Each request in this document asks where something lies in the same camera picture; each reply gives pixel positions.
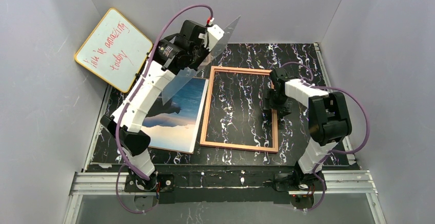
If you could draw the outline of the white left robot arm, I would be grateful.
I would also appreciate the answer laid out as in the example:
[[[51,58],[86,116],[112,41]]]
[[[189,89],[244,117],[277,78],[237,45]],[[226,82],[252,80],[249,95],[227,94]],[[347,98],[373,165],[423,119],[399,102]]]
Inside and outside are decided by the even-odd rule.
[[[211,61],[224,35],[216,24],[186,20],[180,32],[160,37],[133,89],[112,114],[101,118],[124,162],[139,178],[149,181],[155,171],[148,152],[151,138],[141,130],[143,120],[158,98],[165,105]]]

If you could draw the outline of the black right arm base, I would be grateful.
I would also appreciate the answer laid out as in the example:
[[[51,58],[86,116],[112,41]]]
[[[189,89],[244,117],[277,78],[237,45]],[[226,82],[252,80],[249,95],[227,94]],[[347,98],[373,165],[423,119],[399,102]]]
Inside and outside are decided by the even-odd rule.
[[[278,192],[284,191],[302,191],[307,194],[322,190],[321,180],[325,180],[324,174],[319,172],[317,176],[314,174],[302,174],[296,173],[278,173],[272,178],[272,186]]]

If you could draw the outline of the landscape photo board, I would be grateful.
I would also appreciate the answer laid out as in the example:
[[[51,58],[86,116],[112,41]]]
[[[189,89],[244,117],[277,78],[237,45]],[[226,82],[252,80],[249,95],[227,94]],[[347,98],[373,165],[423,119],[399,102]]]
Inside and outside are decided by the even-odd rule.
[[[141,127],[151,138],[150,147],[193,153],[208,83],[192,78],[166,103],[157,97]]]

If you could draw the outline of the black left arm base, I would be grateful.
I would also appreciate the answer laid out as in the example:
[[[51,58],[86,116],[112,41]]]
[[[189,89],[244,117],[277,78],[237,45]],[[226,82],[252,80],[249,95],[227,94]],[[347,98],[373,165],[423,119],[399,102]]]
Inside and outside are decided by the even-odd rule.
[[[126,178],[124,191],[129,193],[173,192],[175,177],[172,174],[152,174],[150,180],[144,180],[135,174]]]

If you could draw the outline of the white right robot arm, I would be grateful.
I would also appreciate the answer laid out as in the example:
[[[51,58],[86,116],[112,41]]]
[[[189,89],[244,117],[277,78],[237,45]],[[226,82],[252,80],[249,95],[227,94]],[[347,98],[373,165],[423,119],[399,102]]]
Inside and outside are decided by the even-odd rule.
[[[304,154],[294,166],[298,176],[321,170],[321,160],[352,130],[345,96],[327,92],[302,79],[290,76],[284,68],[270,72],[271,88],[264,96],[264,110],[274,110],[280,117],[292,112],[295,100],[308,110],[310,140]]]

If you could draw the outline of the clear acrylic sheet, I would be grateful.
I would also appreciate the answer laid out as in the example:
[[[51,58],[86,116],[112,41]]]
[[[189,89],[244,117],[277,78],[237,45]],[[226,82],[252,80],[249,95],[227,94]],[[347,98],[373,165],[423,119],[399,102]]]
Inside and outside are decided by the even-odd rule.
[[[162,95],[162,103],[165,105],[169,102],[172,97],[185,85],[187,84],[193,77],[197,75],[198,72],[202,71],[206,66],[211,64],[213,60],[215,60],[218,56],[220,56],[223,51],[226,49],[226,46],[240,20],[240,15],[231,22],[224,30],[224,36],[220,39],[220,41],[216,44],[216,46],[212,49],[209,55],[206,57],[205,61],[200,65],[200,69],[198,71],[191,70],[185,68],[181,70],[175,78],[163,89],[161,92]]]

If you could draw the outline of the pink wooden picture frame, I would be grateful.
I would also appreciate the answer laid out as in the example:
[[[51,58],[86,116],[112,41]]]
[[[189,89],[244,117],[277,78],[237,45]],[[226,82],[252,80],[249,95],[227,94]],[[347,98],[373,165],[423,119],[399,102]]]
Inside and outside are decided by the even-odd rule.
[[[240,74],[251,74],[251,75],[267,75],[269,76],[271,70],[264,69],[249,69],[249,68],[236,68],[236,67],[222,67],[222,66],[211,66],[210,69],[210,78],[209,78],[209,86],[207,89],[207,96],[204,104],[204,116],[203,116],[203,125],[200,137],[200,145],[208,146],[208,147],[219,147],[225,149],[236,149],[236,150],[245,150],[245,151],[260,151],[260,152],[268,152],[268,153],[278,153],[279,145],[278,145],[278,115],[276,110],[271,110],[271,133],[272,133],[272,147],[259,147],[259,146],[250,146],[250,145],[239,145],[239,144],[229,144],[224,142],[214,142],[207,141],[207,128],[208,128],[208,118],[210,113],[210,105],[212,98],[212,88],[214,75],[217,72],[225,72],[225,73],[240,73]]]

